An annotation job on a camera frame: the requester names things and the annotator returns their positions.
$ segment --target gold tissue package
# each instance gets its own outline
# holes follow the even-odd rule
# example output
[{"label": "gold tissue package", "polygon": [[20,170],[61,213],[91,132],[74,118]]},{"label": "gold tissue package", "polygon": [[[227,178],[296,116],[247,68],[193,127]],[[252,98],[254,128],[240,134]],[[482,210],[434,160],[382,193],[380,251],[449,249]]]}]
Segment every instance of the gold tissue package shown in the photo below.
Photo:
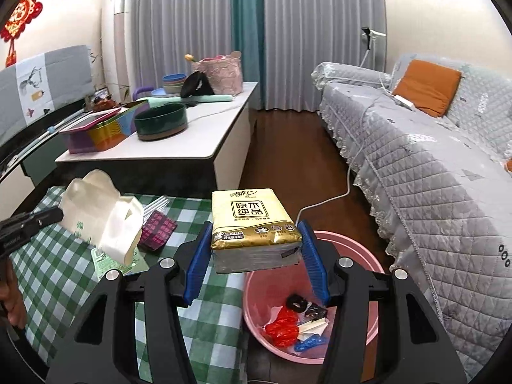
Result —
[{"label": "gold tissue package", "polygon": [[291,266],[302,237],[272,189],[212,193],[212,253],[217,273]]}]

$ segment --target magenta package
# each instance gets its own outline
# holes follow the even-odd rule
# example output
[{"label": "magenta package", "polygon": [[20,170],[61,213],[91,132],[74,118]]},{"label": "magenta package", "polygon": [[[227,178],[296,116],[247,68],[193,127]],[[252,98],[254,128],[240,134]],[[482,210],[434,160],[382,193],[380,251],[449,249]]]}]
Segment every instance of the magenta package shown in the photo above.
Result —
[{"label": "magenta package", "polygon": [[157,251],[163,247],[176,229],[176,223],[163,213],[153,211],[147,222],[142,226],[139,245]]}]

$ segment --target tissue pack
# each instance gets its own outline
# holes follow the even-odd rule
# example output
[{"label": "tissue pack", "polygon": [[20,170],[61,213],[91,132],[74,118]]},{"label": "tissue pack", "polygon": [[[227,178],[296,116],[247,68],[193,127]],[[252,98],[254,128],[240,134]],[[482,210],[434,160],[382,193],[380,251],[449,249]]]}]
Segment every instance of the tissue pack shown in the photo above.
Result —
[{"label": "tissue pack", "polygon": [[272,189],[213,192],[212,212],[217,273],[266,270],[299,262],[300,232]]},{"label": "tissue pack", "polygon": [[132,264],[144,210],[135,197],[122,196],[105,172],[96,169],[82,179],[73,179],[59,208],[64,213],[63,228],[119,264]]}]

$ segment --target colorful box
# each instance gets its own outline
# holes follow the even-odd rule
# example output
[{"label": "colorful box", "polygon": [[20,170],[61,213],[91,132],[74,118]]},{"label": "colorful box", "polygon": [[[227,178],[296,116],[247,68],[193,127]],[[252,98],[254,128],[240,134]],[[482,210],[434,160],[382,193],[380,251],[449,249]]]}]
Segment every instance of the colorful box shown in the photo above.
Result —
[{"label": "colorful box", "polygon": [[161,212],[153,211],[148,221],[142,226],[139,247],[144,246],[151,251],[159,250],[167,243],[176,227],[176,222],[172,219]]},{"label": "colorful box", "polygon": [[69,152],[76,154],[105,151],[117,146],[135,133],[135,116],[148,110],[149,103],[145,100],[130,102],[125,105],[125,108],[127,110],[89,130],[63,134],[66,137]]}]

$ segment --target person's hand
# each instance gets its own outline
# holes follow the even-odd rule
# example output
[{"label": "person's hand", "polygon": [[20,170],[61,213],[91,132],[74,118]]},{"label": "person's hand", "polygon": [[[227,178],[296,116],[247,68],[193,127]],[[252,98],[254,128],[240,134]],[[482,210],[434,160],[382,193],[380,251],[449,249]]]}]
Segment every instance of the person's hand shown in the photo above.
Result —
[{"label": "person's hand", "polygon": [[0,261],[0,264],[6,265],[7,282],[0,282],[0,301],[7,310],[7,319],[12,326],[23,329],[27,323],[27,310],[23,303],[23,297],[18,289],[18,279],[11,259]]}]

